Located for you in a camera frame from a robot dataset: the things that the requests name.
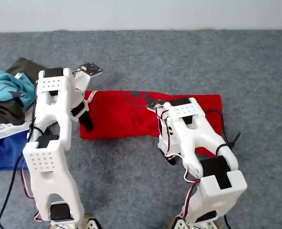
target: red cloth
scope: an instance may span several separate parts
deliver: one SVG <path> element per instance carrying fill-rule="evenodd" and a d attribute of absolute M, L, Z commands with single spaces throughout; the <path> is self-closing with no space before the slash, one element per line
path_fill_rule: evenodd
<path fill-rule="evenodd" d="M 84 139 L 110 139 L 129 136 L 152 135 L 159 136 L 158 120 L 156 114 L 149 111 L 144 105 L 162 99 L 169 101 L 179 98 L 194 97 L 204 111 L 222 110 L 221 97 L 218 94 L 208 95 L 167 95 L 156 92 L 136 91 L 98 91 L 91 103 L 89 114 L 93 122 L 93 130 L 87 132 L 80 125 L 80 135 Z M 221 134 L 221 118 L 218 113 L 206 115 L 213 129 Z M 198 148 L 198 153 L 212 156 L 204 149 Z"/>

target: pile of clothes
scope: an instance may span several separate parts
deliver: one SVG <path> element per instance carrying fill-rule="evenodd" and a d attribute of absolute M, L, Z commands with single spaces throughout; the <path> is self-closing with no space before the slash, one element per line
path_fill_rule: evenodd
<path fill-rule="evenodd" d="M 0 170 L 13 169 L 27 141 L 38 73 L 45 69 L 19 58 L 0 71 Z"/>

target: white wall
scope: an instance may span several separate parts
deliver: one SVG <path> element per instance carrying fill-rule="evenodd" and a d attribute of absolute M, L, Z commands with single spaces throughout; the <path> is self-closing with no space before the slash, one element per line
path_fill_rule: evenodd
<path fill-rule="evenodd" d="M 0 32 L 282 29 L 282 0 L 0 0 Z"/>

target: black wire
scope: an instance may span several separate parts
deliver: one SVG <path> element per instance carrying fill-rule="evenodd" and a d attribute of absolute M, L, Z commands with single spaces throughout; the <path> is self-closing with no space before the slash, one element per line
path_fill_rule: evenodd
<path fill-rule="evenodd" d="M 10 194 L 11 194 L 11 191 L 12 191 L 12 188 L 13 188 L 13 184 L 14 184 L 14 180 L 15 180 L 15 175 L 16 175 L 16 170 L 17 170 L 17 167 L 18 167 L 18 163 L 19 163 L 19 161 L 20 161 L 21 158 L 22 158 L 22 153 L 21 153 L 21 154 L 19 155 L 19 157 L 17 158 L 16 163 L 15 163 L 15 166 L 14 166 L 14 169 L 13 169 L 12 180 L 11 180 L 11 183 L 10 183 L 10 186 L 9 186 L 9 190 L 8 190 L 6 199 L 4 200 L 2 209 L 1 209 L 1 211 L 0 211 L 0 220 L 1 220 L 2 214 L 3 214 L 3 212 L 4 212 L 4 209 L 5 209 L 6 206 L 7 206 L 7 203 L 8 203 L 8 200 L 9 200 L 9 197 L 10 197 Z"/>
<path fill-rule="evenodd" d="M 225 220 L 225 223 L 226 223 L 227 227 L 228 227 L 229 229 L 232 229 L 232 228 L 230 227 L 229 223 L 228 223 L 227 215 L 224 215 L 224 216 L 223 216 L 223 219 Z"/>
<path fill-rule="evenodd" d="M 61 227 L 60 225 L 57 225 L 57 224 L 55 224 L 57 227 L 59 227 L 60 229 L 65 229 L 65 228 L 63 228 L 63 227 Z"/>
<path fill-rule="evenodd" d="M 222 134 L 223 134 L 223 136 L 224 136 L 224 138 L 225 138 L 225 142 L 226 142 L 227 146 L 228 146 L 230 149 L 232 149 L 232 148 L 235 146 L 235 142 L 237 141 L 237 139 L 241 136 L 241 132 L 239 131 L 239 132 L 237 133 L 237 135 L 235 136 L 235 138 L 233 139 L 233 141 L 229 142 L 229 139 L 228 139 L 228 137 L 227 137 L 226 130 L 225 130 L 225 123 L 224 123 L 224 119 L 223 119 L 223 114 L 222 114 L 222 112 L 219 111 L 219 110 L 213 109 L 213 110 L 206 111 L 205 114 L 210 113 L 210 112 L 217 112 L 217 113 L 219 113 L 219 115 L 221 116 L 221 119 L 222 119 Z M 217 148 L 217 150 L 216 150 L 216 155 L 218 154 L 218 150 L 219 150 L 221 147 L 223 147 L 223 146 L 225 146 L 225 145 L 224 145 L 224 144 L 221 144 L 221 145 Z"/>
<path fill-rule="evenodd" d="M 212 109 L 212 110 L 206 111 L 205 114 L 210 113 L 210 112 L 217 112 L 221 116 L 221 119 L 222 119 L 222 134 L 225 137 L 225 142 L 228 144 L 229 140 L 228 140 L 228 137 L 227 137 L 227 134 L 226 134 L 226 131 L 225 131 L 225 122 L 224 122 L 224 119 L 223 119 L 222 112 L 220 110 Z"/>
<path fill-rule="evenodd" d="M 28 137 L 27 142 L 29 142 L 31 140 L 31 137 L 32 137 L 32 134 L 33 134 L 34 121 L 35 121 L 35 107 L 36 107 L 36 102 L 34 102 L 33 108 L 32 108 L 32 121 L 31 121 L 31 124 L 30 124 L 30 133 L 29 133 L 29 137 Z M 1 217 L 2 217 L 2 214 L 3 214 L 4 210 L 5 210 L 5 208 L 7 206 L 7 203 L 9 201 L 9 198 L 10 198 L 10 195 L 11 195 L 11 192 L 12 192 L 12 189 L 13 189 L 14 181 L 15 181 L 16 170 L 17 170 L 18 164 L 19 164 L 22 156 L 23 156 L 23 153 L 21 152 L 21 154 L 19 155 L 19 157 L 16 160 L 16 163 L 15 163 L 15 166 L 14 166 L 14 169 L 13 169 L 13 173 L 12 173 L 12 179 L 11 179 L 10 186 L 9 186 L 9 189 L 8 189 L 8 193 L 7 193 L 7 196 L 6 196 L 5 200 L 4 200 L 2 209 L 0 211 L 0 220 L 1 220 Z"/>
<path fill-rule="evenodd" d="M 237 135 L 235 136 L 235 138 L 233 139 L 233 141 L 229 142 L 228 137 L 227 137 L 227 135 L 226 135 L 226 131 L 225 131 L 225 125 L 224 125 L 224 119 L 223 119 L 222 112 L 219 111 L 219 110 L 215 110 L 215 109 L 214 109 L 214 110 L 206 111 L 205 113 L 207 114 L 207 113 L 209 113 L 209 112 L 217 112 L 217 113 L 219 113 L 220 116 L 221 116 L 221 119 L 222 119 L 222 133 L 223 133 L 223 135 L 224 135 L 224 138 L 225 138 L 225 142 L 226 142 L 226 143 L 225 143 L 225 144 L 221 144 L 220 146 L 217 147 L 215 154 L 216 154 L 216 156 L 218 156 L 218 151 L 219 151 L 220 148 L 222 148 L 223 146 L 228 146 L 230 149 L 232 149 L 232 148 L 235 146 L 235 142 L 236 142 L 237 139 L 240 137 L 241 132 L 239 131 L 239 132 L 237 133 Z M 232 229 L 231 226 L 230 226 L 229 223 L 228 223 L 227 216 L 224 215 L 223 218 L 224 218 L 224 220 L 225 220 L 225 224 L 227 225 L 228 229 Z"/>

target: gray carpet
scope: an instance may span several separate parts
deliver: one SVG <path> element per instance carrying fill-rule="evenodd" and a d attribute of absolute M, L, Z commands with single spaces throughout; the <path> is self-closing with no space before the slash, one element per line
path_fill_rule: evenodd
<path fill-rule="evenodd" d="M 222 95 L 229 136 L 248 190 L 229 212 L 233 229 L 282 228 L 282 31 L 93 31 L 0 33 L 0 69 L 23 56 L 48 67 L 86 61 L 105 71 L 96 90 Z M 87 212 L 106 229 L 165 229 L 189 185 L 157 138 L 81 140 L 73 124 L 67 153 Z M 11 172 L 0 172 L 0 208 Z M 17 177 L 2 223 L 43 229 Z"/>

